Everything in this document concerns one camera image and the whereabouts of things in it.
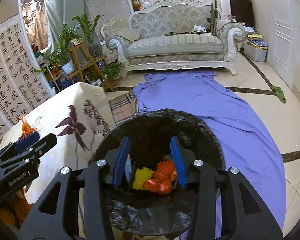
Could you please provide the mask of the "red plastic bag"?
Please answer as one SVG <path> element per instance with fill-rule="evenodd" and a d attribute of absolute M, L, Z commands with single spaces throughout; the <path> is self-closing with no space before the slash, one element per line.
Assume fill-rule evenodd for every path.
<path fill-rule="evenodd" d="M 158 163 L 152 178 L 143 183 L 145 190 L 160 195 L 167 195 L 173 191 L 173 182 L 177 178 L 177 172 L 172 159 Z"/>

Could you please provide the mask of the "light blue wrapper packet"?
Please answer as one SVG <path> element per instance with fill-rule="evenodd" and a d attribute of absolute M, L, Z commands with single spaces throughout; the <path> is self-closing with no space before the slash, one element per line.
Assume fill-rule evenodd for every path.
<path fill-rule="evenodd" d="M 133 176 L 133 167 L 130 155 L 128 155 L 126 164 L 125 164 L 125 176 L 128 183 L 131 182 L 132 176 Z"/>

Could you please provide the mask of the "yellow trash in bin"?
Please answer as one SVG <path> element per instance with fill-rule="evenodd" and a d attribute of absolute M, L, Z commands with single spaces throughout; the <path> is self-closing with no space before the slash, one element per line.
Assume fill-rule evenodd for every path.
<path fill-rule="evenodd" d="M 153 170 L 144 167 L 144 168 L 137 168 L 135 172 L 135 178 L 133 181 L 133 189 L 134 190 L 144 190 L 144 182 L 151 179 L 153 175 Z"/>

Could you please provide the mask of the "black-lined trash bin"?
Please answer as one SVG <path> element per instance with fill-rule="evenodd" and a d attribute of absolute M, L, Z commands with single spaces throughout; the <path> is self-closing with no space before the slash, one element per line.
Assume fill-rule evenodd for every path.
<path fill-rule="evenodd" d="M 151 170 L 169 155 L 171 137 L 211 167 L 223 170 L 225 161 L 219 141 L 207 124 L 186 112 L 161 109 L 139 114 L 117 126 L 100 143 L 91 162 L 118 148 L 124 136 L 130 139 L 130 157 L 135 168 Z M 124 232 L 143 236 L 178 236 L 188 228 L 195 190 L 177 186 L 168 195 L 134 190 L 124 179 L 117 190 L 106 187 L 107 207 L 112 225 Z"/>

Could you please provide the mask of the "orange plastic bag on table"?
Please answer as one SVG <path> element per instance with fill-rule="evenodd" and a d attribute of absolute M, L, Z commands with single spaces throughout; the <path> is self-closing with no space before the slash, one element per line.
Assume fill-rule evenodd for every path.
<path fill-rule="evenodd" d="M 22 122 L 22 126 L 21 126 L 21 136 L 18 137 L 18 140 L 24 139 L 25 137 L 33 134 L 34 132 L 36 132 L 36 129 L 31 127 L 26 119 L 24 115 L 20 116 L 20 120 Z"/>

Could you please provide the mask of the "floral cream tablecloth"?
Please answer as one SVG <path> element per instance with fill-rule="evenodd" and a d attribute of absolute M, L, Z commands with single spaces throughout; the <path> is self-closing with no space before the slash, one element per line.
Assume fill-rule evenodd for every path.
<path fill-rule="evenodd" d="M 104 89 L 84 82 L 64 89 L 32 110 L 25 119 L 36 129 L 40 139 L 52 133 L 57 137 L 57 144 L 39 158 L 38 178 L 0 201 L 0 207 L 15 212 L 22 225 L 38 198 L 62 168 L 69 167 L 76 171 L 95 163 L 90 161 L 93 154 L 115 126 Z M 19 119 L 5 133 L 0 150 L 18 141 L 21 126 Z M 84 190 L 80 189 L 79 239 L 86 239 L 83 193 Z"/>

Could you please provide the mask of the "calligraphy folding screen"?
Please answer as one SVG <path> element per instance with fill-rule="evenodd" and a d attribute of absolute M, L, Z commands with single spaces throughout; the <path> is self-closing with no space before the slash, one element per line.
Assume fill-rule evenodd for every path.
<path fill-rule="evenodd" d="M 0 24 L 0 144 L 21 115 L 52 97 L 44 76 L 34 72 L 36 58 L 18 15 Z"/>

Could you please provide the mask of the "purple sheet on floor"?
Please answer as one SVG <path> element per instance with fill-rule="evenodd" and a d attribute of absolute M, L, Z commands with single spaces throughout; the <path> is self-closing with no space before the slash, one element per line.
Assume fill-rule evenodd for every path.
<path fill-rule="evenodd" d="M 283 160 L 253 109 L 214 80 L 212 72 L 149 74 L 133 93 L 142 114 L 161 109 L 202 119 L 220 143 L 225 171 L 236 167 L 261 196 L 280 229 L 286 208 Z M 216 194 L 216 234 L 221 239 L 221 196 Z"/>

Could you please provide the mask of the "plaid mat on floor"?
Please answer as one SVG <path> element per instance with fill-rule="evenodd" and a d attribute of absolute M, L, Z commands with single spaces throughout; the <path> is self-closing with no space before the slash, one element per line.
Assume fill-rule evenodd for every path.
<path fill-rule="evenodd" d="M 140 114 L 138 100 L 132 90 L 109 101 L 116 126 Z"/>

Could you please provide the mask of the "wooden plant stand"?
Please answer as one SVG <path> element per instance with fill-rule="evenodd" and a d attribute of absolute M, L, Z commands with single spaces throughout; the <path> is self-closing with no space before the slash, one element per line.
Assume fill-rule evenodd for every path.
<path fill-rule="evenodd" d="M 80 64 L 77 51 L 80 50 L 84 57 L 87 59 L 87 63 Z M 69 53 L 72 58 L 72 62 L 75 68 L 75 71 L 66 76 L 67 80 L 71 80 L 73 77 L 78 76 L 79 82 L 85 82 L 88 78 L 84 75 L 84 71 L 86 69 L 93 70 L 93 72 L 101 79 L 101 86 L 104 88 L 105 91 L 107 90 L 114 90 L 114 87 L 122 81 L 122 77 L 118 77 L 117 79 L 110 81 L 102 72 L 101 68 L 99 67 L 98 63 L 105 59 L 105 56 L 100 56 L 93 58 L 90 54 L 85 42 L 82 42 L 74 47 L 69 49 Z"/>

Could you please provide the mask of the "tall green potted plant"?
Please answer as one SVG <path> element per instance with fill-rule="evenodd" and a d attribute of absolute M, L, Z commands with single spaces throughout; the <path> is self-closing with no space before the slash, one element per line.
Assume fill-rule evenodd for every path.
<path fill-rule="evenodd" d="M 103 55 L 102 47 L 98 40 L 98 37 L 95 38 L 95 28 L 98 24 L 98 20 L 102 17 L 102 15 L 96 15 L 96 17 L 91 21 L 87 13 L 85 12 L 81 16 L 74 16 L 73 20 L 79 23 L 83 34 L 85 35 L 85 42 L 87 48 L 89 50 L 90 55 L 93 58 L 98 58 Z"/>

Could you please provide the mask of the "ornate grey white sofa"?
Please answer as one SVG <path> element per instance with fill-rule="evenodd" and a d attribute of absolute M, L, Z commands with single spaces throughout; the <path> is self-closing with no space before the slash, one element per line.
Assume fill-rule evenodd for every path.
<path fill-rule="evenodd" d="M 222 20 L 217 2 L 159 0 L 129 18 L 102 25 L 121 73 L 139 70 L 226 68 L 236 74 L 237 48 L 247 41 L 240 23 Z"/>

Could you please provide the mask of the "grey storage box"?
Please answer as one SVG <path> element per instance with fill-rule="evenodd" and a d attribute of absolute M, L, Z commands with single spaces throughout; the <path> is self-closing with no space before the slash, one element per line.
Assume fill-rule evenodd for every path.
<path fill-rule="evenodd" d="M 253 61 L 265 62 L 268 52 L 268 45 L 259 39 L 250 39 L 244 44 L 244 53 Z"/>

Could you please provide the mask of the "dark television screen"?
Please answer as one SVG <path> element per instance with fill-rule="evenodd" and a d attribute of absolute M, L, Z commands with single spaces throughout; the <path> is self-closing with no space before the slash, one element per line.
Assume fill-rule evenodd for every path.
<path fill-rule="evenodd" d="M 251 0 L 230 0 L 231 15 L 236 21 L 247 27 L 255 27 L 255 18 Z"/>

